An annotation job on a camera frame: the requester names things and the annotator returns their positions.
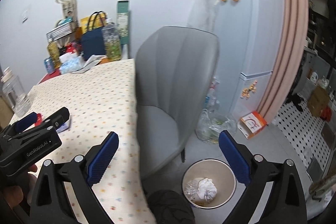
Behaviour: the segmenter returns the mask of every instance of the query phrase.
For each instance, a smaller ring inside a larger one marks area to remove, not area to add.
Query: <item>gray chair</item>
[[[142,179],[184,152],[218,53],[215,35],[184,27],[162,27],[139,48],[135,70]]]

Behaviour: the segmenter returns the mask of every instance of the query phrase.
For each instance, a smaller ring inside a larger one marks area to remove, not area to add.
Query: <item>refrigerator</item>
[[[227,0],[216,5],[214,34],[220,42],[216,76],[219,112],[236,120],[256,110],[278,54],[285,0]],[[248,98],[243,97],[249,89]]]

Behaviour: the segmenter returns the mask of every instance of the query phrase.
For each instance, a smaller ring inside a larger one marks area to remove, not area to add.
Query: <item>curtain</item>
[[[270,123],[295,79],[308,29],[308,0],[285,0],[282,38],[273,74],[258,112]]]

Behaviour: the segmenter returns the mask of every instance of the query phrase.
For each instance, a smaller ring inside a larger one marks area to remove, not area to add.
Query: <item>bag handle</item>
[[[96,16],[95,16],[95,18],[94,18],[94,20],[93,20],[93,22],[92,22],[92,29],[91,29],[91,30],[93,30],[93,27],[94,27],[94,25],[95,25],[95,21],[96,21],[98,15],[99,15],[99,18],[100,18],[100,21],[101,21],[102,25],[105,26],[103,20],[101,19],[101,15],[100,15],[100,13],[103,13],[103,14],[105,15],[105,19],[106,19],[106,13],[105,13],[105,12],[103,12],[103,11],[94,12],[94,13],[89,17],[89,20],[88,20],[88,22],[87,22],[87,29],[86,29],[87,32],[89,31],[89,25],[90,25],[91,17],[92,17],[93,15],[96,15]]]

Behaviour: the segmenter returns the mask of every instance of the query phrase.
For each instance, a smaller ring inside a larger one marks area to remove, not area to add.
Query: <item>chair backrest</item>
[[[162,27],[136,55],[137,104],[165,111],[177,123],[180,141],[186,141],[197,125],[218,54],[218,38],[211,33]]]

